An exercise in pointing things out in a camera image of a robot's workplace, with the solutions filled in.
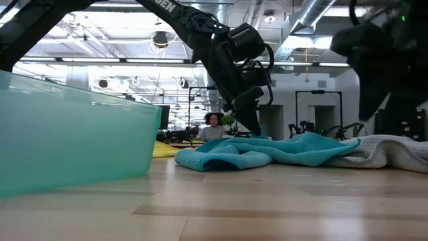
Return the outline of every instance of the white towel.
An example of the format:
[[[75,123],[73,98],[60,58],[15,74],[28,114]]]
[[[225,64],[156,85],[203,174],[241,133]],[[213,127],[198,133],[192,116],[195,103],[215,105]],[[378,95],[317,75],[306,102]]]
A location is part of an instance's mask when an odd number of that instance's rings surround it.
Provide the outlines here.
[[[428,142],[391,135],[371,135],[359,139],[359,147],[347,155],[331,158],[325,165],[371,169],[388,166],[428,173]],[[353,138],[341,142],[355,143],[355,140]]]

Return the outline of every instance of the doorway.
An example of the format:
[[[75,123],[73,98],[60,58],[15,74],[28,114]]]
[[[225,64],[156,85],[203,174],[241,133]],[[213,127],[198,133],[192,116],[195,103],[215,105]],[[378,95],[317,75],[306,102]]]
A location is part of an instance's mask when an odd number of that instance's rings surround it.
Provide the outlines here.
[[[319,132],[332,128],[334,121],[334,106],[315,106],[315,128]],[[330,132],[329,137],[334,136],[334,132]]]
[[[274,141],[284,140],[284,107],[271,105],[260,110],[261,133]]]

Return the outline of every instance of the gray shirt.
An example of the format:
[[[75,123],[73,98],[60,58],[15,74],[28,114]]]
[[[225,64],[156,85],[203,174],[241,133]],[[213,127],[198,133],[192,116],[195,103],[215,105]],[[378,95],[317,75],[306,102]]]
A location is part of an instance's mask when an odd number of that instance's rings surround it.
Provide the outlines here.
[[[205,127],[199,133],[198,139],[201,141],[210,141],[213,139],[221,138],[226,132],[226,129],[222,126],[217,127]]]

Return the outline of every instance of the monitor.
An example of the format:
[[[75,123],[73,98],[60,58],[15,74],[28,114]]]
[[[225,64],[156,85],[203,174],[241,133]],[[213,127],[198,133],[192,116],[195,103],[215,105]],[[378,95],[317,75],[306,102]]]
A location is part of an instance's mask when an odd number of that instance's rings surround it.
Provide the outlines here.
[[[160,118],[160,127],[161,130],[167,130],[168,129],[168,122],[169,122],[169,109],[170,106],[160,106],[162,108],[162,116]]]

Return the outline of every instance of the dark hair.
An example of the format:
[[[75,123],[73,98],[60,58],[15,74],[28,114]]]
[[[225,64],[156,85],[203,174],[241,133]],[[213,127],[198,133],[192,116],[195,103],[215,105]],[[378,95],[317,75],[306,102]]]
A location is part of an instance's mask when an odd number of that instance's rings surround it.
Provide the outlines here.
[[[223,113],[208,113],[208,114],[206,114],[204,117],[205,124],[209,125],[209,119],[211,118],[212,115],[217,116],[217,119],[219,120],[218,125],[223,125],[223,124],[221,124],[221,119],[225,116]]]

